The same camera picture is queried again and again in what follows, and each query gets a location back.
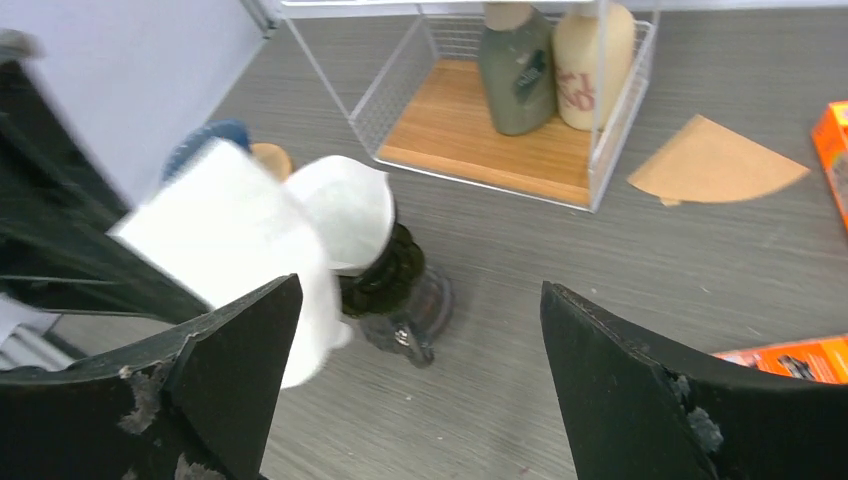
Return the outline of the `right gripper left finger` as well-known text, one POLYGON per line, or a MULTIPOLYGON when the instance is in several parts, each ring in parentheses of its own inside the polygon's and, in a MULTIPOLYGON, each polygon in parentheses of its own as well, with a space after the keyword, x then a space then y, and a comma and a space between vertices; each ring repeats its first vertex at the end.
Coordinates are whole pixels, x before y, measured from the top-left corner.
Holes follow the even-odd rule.
POLYGON ((274 280, 61 371, 1 376, 5 479, 257 479, 302 306, 274 280))

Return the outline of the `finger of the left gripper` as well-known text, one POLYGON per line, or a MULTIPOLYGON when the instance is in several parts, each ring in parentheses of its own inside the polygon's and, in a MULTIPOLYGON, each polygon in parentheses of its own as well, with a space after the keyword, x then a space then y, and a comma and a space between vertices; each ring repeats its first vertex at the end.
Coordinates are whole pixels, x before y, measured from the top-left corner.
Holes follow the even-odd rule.
POLYGON ((20 62, 1 64, 1 291, 53 313, 154 318, 207 312, 108 230, 128 208, 20 62))

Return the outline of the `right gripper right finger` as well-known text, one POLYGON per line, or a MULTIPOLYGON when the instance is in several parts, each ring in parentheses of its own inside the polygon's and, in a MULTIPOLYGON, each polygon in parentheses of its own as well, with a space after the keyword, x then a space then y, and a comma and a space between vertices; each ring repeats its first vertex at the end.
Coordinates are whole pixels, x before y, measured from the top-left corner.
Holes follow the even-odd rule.
POLYGON ((545 350, 581 479, 843 479, 847 383, 690 348, 550 281, 545 350))

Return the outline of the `white paper coffee filter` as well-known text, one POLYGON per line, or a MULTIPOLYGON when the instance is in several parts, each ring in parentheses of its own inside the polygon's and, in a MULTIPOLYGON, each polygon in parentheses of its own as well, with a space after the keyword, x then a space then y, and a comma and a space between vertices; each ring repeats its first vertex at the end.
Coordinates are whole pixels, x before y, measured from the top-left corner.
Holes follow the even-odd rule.
POLYGON ((377 261, 396 217, 386 172, 330 155, 296 170, 284 187, 303 205, 337 274, 358 276, 377 261))

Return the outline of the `blue plastic funnel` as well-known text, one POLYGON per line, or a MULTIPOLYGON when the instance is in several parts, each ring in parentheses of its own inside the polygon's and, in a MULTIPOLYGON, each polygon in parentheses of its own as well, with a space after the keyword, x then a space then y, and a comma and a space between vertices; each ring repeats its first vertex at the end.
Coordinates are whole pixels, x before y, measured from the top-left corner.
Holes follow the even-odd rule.
POLYGON ((173 178, 185 163, 213 138, 228 140, 246 152, 251 152, 249 133, 244 122, 238 119, 211 121, 191 132, 172 150, 162 169, 161 183, 164 184, 173 178))

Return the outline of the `brown tape roll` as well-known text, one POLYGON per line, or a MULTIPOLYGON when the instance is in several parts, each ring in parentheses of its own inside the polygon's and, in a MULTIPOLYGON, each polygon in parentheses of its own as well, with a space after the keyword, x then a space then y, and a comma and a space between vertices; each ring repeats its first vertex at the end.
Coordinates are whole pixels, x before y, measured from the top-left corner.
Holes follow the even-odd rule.
POLYGON ((284 182, 293 172, 294 164, 287 152, 273 143, 253 143, 254 158, 278 181, 284 182))

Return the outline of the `dark green coffee dripper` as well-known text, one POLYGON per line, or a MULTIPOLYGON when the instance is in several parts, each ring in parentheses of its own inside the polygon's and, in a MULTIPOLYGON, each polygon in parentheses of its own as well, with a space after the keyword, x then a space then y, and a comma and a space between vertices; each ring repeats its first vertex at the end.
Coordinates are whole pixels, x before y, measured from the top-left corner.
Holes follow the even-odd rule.
POLYGON ((338 275, 342 313, 349 317, 387 315, 409 298, 425 270, 425 254, 409 229, 395 222, 377 260, 358 276, 338 275))

